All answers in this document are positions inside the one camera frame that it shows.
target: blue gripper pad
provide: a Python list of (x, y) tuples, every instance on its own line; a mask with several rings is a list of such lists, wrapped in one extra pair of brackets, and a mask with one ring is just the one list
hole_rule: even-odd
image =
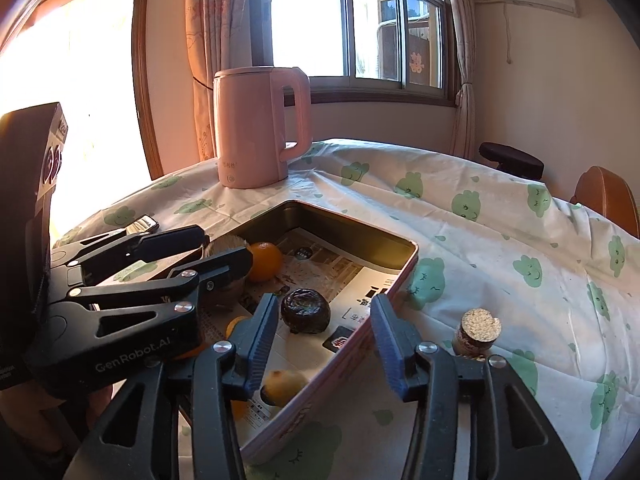
[(396, 316), (385, 294), (371, 300), (370, 317), (387, 384), (403, 402), (417, 400), (429, 383), (427, 372), (415, 358), (415, 348), (422, 341), (420, 333), (412, 323)]
[(265, 294), (253, 317), (238, 323), (232, 333), (236, 360), (230, 386), (242, 388), (247, 399), (260, 387), (277, 327), (278, 298)]

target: chair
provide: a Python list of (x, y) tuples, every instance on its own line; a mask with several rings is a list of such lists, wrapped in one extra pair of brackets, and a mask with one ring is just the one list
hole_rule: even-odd
[(543, 171), (545, 171), (545, 165), (541, 160), (511, 146), (496, 144), (495, 142), (483, 142), (480, 144), (478, 151), (487, 160), (497, 162), (497, 170), (513, 176), (528, 178), (529, 180), (540, 180)]
[(638, 207), (625, 179), (612, 171), (592, 166), (575, 187), (571, 203), (581, 203), (600, 213), (627, 233), (640, 238)]

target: newspaper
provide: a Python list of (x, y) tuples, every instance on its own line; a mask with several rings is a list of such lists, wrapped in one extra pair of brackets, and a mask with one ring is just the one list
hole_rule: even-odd
[[(275, 293), (281, 301), (297, 288), (315, 289), (331, 307), (329, 326), (320, 334), (292, 334), (280, 319), (265, 371), (297, 370), (311, 381), (369, 317), (371, 298), (386, 292), (399, 271), (359, 260), (301, 228), (287, 232), (277, 246), (284, 256), (279, 274), (268, 282), (247, 283), (231, 310), (203, 309), (202, 329), (207, 342), (219, 341), (231, 320), (255, 312), (263, 294)], [(256, 391), (247, 414), (236, 420), (240, 446), (255, 437), (279, 411), (262, 400), (260, 390)]]

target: dark brown ball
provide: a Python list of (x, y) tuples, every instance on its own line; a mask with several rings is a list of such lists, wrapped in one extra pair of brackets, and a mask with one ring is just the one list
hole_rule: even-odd
[(329, 303), (312, 288), (298, 288), (282, 298), (280, 314), (293, 334), (319, 334), (331, 321)]

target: window sill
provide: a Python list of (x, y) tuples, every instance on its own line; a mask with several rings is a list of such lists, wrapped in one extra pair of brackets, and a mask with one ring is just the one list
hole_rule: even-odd
[[(311, 89), (311, 104), (324, 103), (409, 103), (420, 105), (446, 106), (455, 108), (456, 102), (442, 97), (417, 94), (399, 90), (363, 90), (363, 89)], [(284, 105), (295, 105), (292, 93), (284, 95)]]

